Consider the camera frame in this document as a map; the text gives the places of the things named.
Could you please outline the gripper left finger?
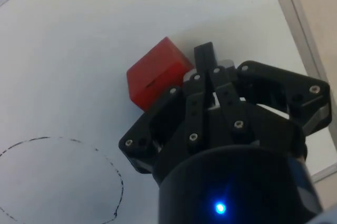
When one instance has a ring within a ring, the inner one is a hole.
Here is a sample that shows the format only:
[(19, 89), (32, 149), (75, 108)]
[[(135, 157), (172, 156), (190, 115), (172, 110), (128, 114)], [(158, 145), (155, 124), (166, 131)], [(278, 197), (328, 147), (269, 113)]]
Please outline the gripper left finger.
[(170, 85), (122, 137), (118, 146), (141, 174), (169, 174), (205, 149), (211, 105), (211, 44), (194, 48), (196, 66), (182, 86)]

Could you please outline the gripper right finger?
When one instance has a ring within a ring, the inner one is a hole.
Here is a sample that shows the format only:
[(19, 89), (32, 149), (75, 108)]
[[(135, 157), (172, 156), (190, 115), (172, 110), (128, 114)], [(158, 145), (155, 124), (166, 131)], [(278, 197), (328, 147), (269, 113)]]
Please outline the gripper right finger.
[(248, 60), (220, 63), (206, 44), (209, 90), (219, 108), (207, 114), (209, 148), (258, 142), (277, 152), (302, 152), (307, 136), (331, 122), (327, 82)]

